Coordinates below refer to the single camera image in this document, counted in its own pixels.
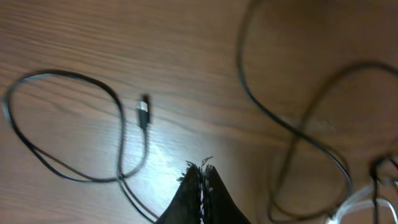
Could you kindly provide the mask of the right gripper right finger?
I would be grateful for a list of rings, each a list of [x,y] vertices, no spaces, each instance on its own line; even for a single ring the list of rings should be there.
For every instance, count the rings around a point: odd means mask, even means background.
[[[204,171],[203,221],[206,224],[250,224],[234,203],[218,171],[207,165]]]

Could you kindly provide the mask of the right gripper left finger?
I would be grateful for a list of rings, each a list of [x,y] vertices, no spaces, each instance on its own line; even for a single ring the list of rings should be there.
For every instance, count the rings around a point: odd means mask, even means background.
[[[155,224],[200,224],[200,170],[191,165],[171,203]]]

